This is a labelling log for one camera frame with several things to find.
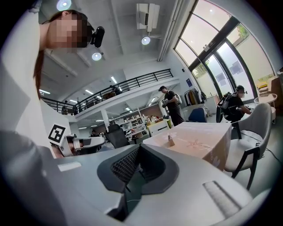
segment white chair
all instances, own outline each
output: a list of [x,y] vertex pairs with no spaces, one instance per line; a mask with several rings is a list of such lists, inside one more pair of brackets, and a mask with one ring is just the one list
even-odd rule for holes
[[[233,125],[237,128],[239,139],[231,140],[225,171],[232,172],[232,178],[235,178],[239,171],[250,169],[251,175],[247,186],[249,190],[256,172],[257,160],[262,158],[270,136],[272,125],[270,105],[260,103],[249,117]],[[249,130],[260,135],[262,142],[254,146],[247,140],[241,139],[241,130]]]

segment ceiling light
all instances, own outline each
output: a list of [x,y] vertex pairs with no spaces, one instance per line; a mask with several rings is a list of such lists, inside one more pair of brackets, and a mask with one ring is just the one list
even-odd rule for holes
[[149,37],[143,37],[142,40],[141,40],[141,43],[143,45],[147,45],[150,43],[150,38]]
[[70,8],[72,2],[71,0],[59,0],[57,3],[57,10],[63,11]]
[[117,81],[115,80],[115,78],[112,76],[111,79],[113,80],[113,82],[116,84]]
[[45,94],[50,94],[50,92],[44,91],[44,90],[39,90],[40,92],[43,92]]
[[89,94],[93,95],[93,93],[91,91],[85,90],[86,92],[88,92]]
[[102,55],[101,55],[100,53],[94,53],[94,54],[92,55],[92,59],[95,60],[95,61],[100,60],[101,57],[102,57]]

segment white shirt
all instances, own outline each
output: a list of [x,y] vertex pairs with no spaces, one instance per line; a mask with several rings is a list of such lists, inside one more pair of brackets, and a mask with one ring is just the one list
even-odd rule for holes
[[0,129],[16,131],[52,150],[33,78],[39,40],[38,13],[27,11],[1,50]]

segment pipe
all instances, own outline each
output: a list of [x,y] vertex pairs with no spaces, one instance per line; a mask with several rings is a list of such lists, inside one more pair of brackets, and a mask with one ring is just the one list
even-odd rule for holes
[[167,35],[165,36],[165,39],[164,39],[164,43],[162,45],[162,48],[161,48],[161,52],[159,54],[159,57],[157,59],[157,61],[162,61],[163,60],[163,56],[168,48],[168,45],[169,45],[169,41],[170,41],[170,38],[171,38],[171,35],[172,35],[172,31],[174,29],[174,26],[175,26],[175,22],[176,22],[176,19],[177,19],[177,16],[179,15],[179,11],[180,11],[180,7],[183,3],[183,0],[177,0],[175,2],[176,4],[176,7],[175,7],[175,10],[173,12],[173,17],[172,17],[172,20],[168,26],[169,30],[167,32]]
[[175,0],[174,7],[173,7],[173,11],[172,11],[171,16],[170,16],[169,24],[168,24],[168,27],[167,27],[167,30],[166,30],[166,33],[165,33],[165,36],[164,36],[164,41],[163,41],[163,43],[162,43],[162,47],[161,47],[161,50],[160,50],[160,53],[159,53],[159,56],[158,56],[157,61],[159,61],[159,59],[160,59],[160,57],[161,57],[161,53],[162,53],[163,48],[164,48],[164,46],[165,46],[165,42],[166,42],[166,39],[165,39],[165,38],[167,37],[167,35],[168,35],[168,33],[169,33],[169,29],[170,29],[170,26],[171,26],[171,24],[172,24],[172,20],[173,20],[173,17],[174,17],[174,14],[175,14],[175,11],[176,11],[178,2],[179,2],[179,0]]

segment blue chair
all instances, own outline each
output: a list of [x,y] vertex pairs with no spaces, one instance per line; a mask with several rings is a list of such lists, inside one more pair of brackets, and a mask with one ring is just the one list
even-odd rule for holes
[[193,109],[189,116],[189,122],[207,122],[205,110],[203,108]]

